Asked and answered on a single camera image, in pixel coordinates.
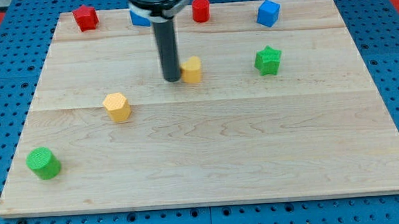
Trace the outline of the blue block behind arm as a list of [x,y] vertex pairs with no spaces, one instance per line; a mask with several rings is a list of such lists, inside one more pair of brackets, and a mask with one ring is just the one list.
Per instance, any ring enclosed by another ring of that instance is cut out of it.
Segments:
[[148,18],[136,14],[133,10],[130,10],[130,18],[134,26],[151,27],[151,23]]

